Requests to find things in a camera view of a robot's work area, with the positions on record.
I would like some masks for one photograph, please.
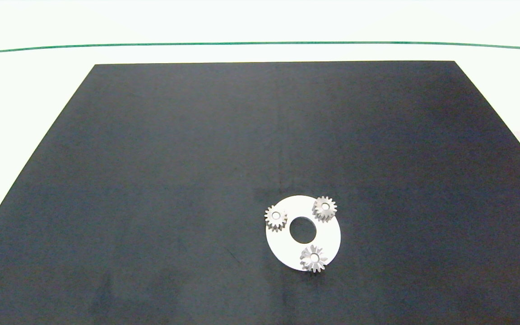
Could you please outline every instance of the small metal gear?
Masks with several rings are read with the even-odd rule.
[[[278,231],[282,230],[282,228],[286,226],[288,216],[286,215],[285,211],[277,210],[273,205],[268,208],[268,210],[266,210],[264,219],[266,219],[266,226],[268,229],[272,229],[272,231]]]
[[[300,256],[300,264],[302,264],[302,268],[314,273],[316,273],[316,271],[321,272],[324,270],[324,262],[327,260],[326,257],[322,256],[322,248],[318,248],[315,245],[306,247]]]
[[[314,201],[312,207],[312,214],[322,222],[328,222],[334,218],[336,214],[336,202],[332,201],[329,197],[319,197]]]

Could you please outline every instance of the circular hole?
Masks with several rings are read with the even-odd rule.
[[[295,218],[290,223],[290,235],[299,243],[309,243],[316,237],[316,226],[309,218]]]

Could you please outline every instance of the white ring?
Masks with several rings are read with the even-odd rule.
[[[266,227],[266,239],[272,253],[279,261],[298,271],[308,271],[302,268],[302,250],[310,245],[322,248],[322,257],[328,258],[324,265],[332,262],[340,249],[340,226],[336,217],[328,222],[320,222],[312,214],[315,198],[306,195],[294,195],[278,202],[274,209],[284,211],[288,220],[281,231],[272,231]],[[290,225],[295,218],[309,218],[316,227],[316,236],[309,243],[299,243],[290,234]]]

